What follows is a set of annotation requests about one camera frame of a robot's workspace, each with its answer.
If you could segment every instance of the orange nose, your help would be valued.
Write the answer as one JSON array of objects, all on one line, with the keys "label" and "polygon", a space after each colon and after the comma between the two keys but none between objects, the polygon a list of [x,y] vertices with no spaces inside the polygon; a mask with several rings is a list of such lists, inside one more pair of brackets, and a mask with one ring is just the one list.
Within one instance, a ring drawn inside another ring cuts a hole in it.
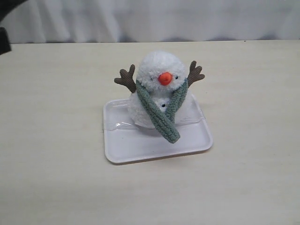
[{"label": "orange nose", "polygon": [[158,77],[158,81],[161,83],[161,85],[163,86],[166,86],[168,85],[169,83],[171,83],[173,79],[173,76],[172,74],[166,72],[166,73],[163,73],[161,74],[159,77]]}]

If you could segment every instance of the white plastic tray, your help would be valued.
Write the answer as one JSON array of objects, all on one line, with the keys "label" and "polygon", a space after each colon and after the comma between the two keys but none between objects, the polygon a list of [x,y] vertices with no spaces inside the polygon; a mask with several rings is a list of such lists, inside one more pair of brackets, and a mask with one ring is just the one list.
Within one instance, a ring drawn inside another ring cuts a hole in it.
[{"label": "white plastic tray", "polygon": [[212,135],[195,97],[191,107],[192,120],[177,125],[181,138],[171,144],[155,129],[138,127],[127,112],[128,99],[106,103],[103,109],[105,156],[115,164],[122,164],[167,156],[208,150]]}]

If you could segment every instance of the antler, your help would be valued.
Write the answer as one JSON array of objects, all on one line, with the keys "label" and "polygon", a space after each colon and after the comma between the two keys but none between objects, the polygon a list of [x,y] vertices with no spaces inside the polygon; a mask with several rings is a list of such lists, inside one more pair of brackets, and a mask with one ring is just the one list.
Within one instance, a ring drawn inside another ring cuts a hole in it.
[{"label": "antler", "polygon": [[114,82],[127,87],[131,91],[131,93],[135,93],[136,85],[132,78],[134,72],[135,72],[135,66],[133,64],[130,66],[129,72],[127,72],[124,69],[121,69],[120,70],[121,78],[115,78]]},{"label": "antler", "polygon": [[205,78],[204,74],[200,74],[202,71],[201,66],[196,67],[197,62],[192,61],[189,67],[189,75],[187,76],[188,87],[192,85],[192,83],[202,80]]}]

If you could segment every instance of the green scarf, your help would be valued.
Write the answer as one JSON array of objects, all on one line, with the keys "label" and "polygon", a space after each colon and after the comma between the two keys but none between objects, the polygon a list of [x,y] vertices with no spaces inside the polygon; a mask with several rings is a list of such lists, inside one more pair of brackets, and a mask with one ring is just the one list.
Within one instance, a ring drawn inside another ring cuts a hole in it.
[{"label": "green scarf", "polygon": [[149,92],[136,81],[136,92],[146,110],[147,114],[156,128],[156,130],[170,143],[175,143],[179,140],[180,134],[175,128],[175,114],[181,107],[188,91],[188,80],[173,92],[171,101],[163,113],[159,107],[153,102]]}]

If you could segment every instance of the plush snowman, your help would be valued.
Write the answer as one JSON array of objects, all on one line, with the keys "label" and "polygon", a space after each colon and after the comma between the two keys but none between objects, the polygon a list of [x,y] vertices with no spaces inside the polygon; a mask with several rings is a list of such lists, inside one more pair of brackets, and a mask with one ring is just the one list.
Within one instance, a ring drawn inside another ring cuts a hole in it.
[{"label": "plush snowman", "polygon": [[129,72],[120,70],[117,84],[126,86],[132,94],[129,98],[128,113],[138,126],[157,129],[170,143],[179,140],[175,125],[184,119],[192,104],[189,86],[202,80],[201,66],[193,61],[186,76],[185,65],[175,55],[164,52],[150,52],[142,60],[136,83],[133,80],[135,66]]}]

